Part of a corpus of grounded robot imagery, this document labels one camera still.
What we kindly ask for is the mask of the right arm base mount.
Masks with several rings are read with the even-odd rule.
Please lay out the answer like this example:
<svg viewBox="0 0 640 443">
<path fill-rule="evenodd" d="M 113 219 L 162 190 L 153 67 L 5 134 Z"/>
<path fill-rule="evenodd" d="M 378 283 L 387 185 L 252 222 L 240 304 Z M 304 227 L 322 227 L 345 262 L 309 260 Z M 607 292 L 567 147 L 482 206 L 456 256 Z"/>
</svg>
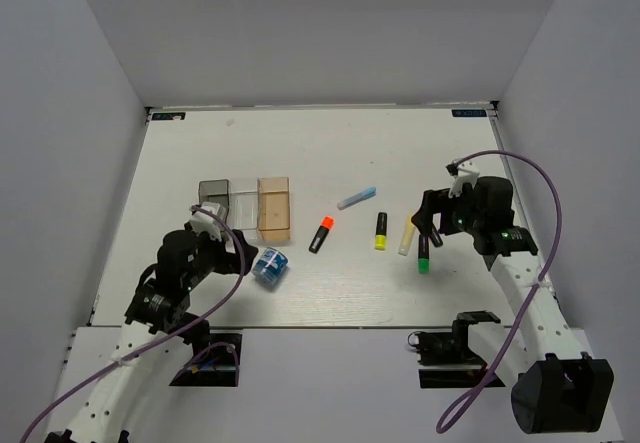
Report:
<svg viewBox="0 0 640 443">
<path fill-rule="evenodd" d="M 471 389 L 486 374 L 488 364 L 468 344 L 468 329 L 480 323 L 500 323 L 489 311 L 459 313 L 446 331 L 414 331 L 407 345 L 418 356 L 421 389 Z"/>
</svg>

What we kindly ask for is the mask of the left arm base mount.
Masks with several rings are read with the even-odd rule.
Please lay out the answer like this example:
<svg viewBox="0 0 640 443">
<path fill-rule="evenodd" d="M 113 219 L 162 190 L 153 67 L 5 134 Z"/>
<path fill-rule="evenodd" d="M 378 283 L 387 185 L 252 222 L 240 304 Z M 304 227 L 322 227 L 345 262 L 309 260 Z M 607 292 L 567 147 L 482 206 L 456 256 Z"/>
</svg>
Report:
<svg viewBox="0 0 640 443">
<path fill-rule="evenodd" d="M 193 345 L 193 356 L 170 382 L 172 387 L 237 387 L 243 334 L 209 332 Z"/>
</svg>

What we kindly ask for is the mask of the yellow cap black highlighter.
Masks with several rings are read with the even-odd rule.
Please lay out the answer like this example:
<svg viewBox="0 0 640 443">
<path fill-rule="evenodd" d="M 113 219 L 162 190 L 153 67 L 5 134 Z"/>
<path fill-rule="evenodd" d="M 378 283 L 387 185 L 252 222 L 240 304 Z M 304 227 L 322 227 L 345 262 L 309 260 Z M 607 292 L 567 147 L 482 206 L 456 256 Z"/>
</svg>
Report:
<svg viewBox="0 0 640 443">
<path fill-rule="evenodd" d="M 386 212 L 379 212 L 376 220 L 374 248 L 384 251 L 387 245 L 387 225 L 388 215 Z"/>
</svg>

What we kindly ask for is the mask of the orange cap black highlighter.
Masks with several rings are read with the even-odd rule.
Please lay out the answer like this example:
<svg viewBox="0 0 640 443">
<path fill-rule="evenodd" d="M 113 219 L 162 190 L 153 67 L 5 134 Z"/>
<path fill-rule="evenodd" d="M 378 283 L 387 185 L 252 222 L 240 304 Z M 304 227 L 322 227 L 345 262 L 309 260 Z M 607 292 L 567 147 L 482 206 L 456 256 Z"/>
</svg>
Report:
<svg viewBox="0 0 640 443">
<path fill-rule="evenodd" d="M 330 230 L 333 228 L 334 225 L 334 219 L 330 216 L 326 216 L 323 218 L 320 226 L 318 227 L 314 237 L 312 238 L 312 241 L 309 245 L 308 250 L 313 253 L 313 254 L 317 254 L 318 251 L 320 250 L 320 248 L 322 247 L 324 241 L 326 240 Z"/>
</svg>

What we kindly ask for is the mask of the green cap black highlighter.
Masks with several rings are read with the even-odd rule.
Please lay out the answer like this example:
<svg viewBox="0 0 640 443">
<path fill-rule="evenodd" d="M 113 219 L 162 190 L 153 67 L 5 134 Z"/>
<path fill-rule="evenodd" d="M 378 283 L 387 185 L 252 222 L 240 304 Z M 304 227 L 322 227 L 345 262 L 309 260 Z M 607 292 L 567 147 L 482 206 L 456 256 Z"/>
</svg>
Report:
<svg viewBox="0 0 640 443">
<path fill-rule="evenodd" d="M 423 275 L 430 271 L 430 241 L 428 236 L 422 234 L 418 239 L 418 271 Z"/>
</svg>

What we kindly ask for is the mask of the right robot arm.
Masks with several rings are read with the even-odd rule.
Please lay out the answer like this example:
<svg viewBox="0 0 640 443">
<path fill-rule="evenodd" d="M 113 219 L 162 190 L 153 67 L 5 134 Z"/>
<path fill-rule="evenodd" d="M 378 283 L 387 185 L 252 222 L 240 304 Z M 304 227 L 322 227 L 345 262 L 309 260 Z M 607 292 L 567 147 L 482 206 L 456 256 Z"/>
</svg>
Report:
<svg viewBox="0 0 640 443">
<path fill-rule="evenodd" d="M 457 401 L 460 408 L 499 380 L 511 390 L 512 412 L 524 433 L 594 433 L 605 414 L 613 370 L 589 354 L 553 291 L 539 281 L 538 248 L 529 231 L 515 225 L 512 198 L 510 181 L 495 176 L 424 192 L 413 224 L 424 236 L 470 235 L 514 321 L 506 329 L 490 311 L 463 312 L 447 340 L 423 335 L 419 346 L 433 363 L 485 362 L 480 382 Z"/>
</svg>

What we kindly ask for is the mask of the blue tape roll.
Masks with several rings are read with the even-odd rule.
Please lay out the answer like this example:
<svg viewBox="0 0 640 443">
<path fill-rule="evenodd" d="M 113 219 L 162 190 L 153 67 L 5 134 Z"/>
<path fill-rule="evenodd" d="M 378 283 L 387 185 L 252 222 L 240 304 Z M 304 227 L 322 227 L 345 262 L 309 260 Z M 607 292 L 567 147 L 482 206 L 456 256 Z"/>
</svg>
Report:
<svg viewBox="0 0 640 443">
<path fill-rule="evenodd" d="M 251 273 L 264 288 L 274 290 L 289 264 L 288 257 L 280 250 L 267 247 L 254 264 Z"/>
</svg>

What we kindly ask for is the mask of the cream yellow pastel highlighter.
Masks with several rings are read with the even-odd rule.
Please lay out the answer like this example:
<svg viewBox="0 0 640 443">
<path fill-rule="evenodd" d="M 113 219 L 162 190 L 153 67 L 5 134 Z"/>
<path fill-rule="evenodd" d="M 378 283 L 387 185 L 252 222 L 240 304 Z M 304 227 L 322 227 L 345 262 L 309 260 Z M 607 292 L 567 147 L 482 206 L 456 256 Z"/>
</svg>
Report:
<svg viewBox="0 0 640 443">
<path fill-rule="evenodd" d="M 413 238 L 415 235 L 416 227 L 412 223 L 411 216 L 408 216 L 405 222 L 403 234 L 398 247 L 398 254 L 401 256 L 407 256 L 409 254 Z"/>
</svg>

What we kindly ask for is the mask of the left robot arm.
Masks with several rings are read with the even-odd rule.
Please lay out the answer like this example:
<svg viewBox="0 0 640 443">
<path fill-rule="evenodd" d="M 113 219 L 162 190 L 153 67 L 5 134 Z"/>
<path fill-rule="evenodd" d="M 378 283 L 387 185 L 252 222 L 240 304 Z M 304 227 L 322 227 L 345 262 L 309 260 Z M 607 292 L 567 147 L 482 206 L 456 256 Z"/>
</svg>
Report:
<svg viewBox="0 0 640 443">
<path fill-rule="evenodd" d="M 146 381 L 159 377 L 168 354 L 160 347 L 178 338 L 177 350 L 188 361 L 199 362 L 209 355 L 210 324 L 206 316 L 189 312 L 190 293 L 212 273 L 239 277 L 249 273 L 258 249 L 240 230 L 231 232 L 231 240 L 233 252 L 225 241 L 189 227 L 165 235 L 156 262 L 139 278 L 111 363 L 55 401 L 59 405 L 95 384 L 72 421 L 49 433 L 48 442 L 128 442 L 129 413 L 138 405 Z"/>
</svg>

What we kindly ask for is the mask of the blue pastel highlighter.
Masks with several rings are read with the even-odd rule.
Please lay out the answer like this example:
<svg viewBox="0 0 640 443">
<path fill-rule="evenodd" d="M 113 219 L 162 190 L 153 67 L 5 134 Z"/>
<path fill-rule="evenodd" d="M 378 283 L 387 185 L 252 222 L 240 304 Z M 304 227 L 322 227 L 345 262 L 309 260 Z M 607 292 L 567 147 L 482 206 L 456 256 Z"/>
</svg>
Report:
<svg viewBox="0 0 640 443">
<path fill-rule="evenodd" d="M 336 205 L 337 209 L 342 211 L 351 206 L 354 206 L 360 202 L 363 202 L 369 198 L 372 198 L 376 195 L 377 189 L 375 187 L 369 187 L 364 189 L 352 196 L 349 196 L 342 201 L 339 201 Z"/>
</svg>

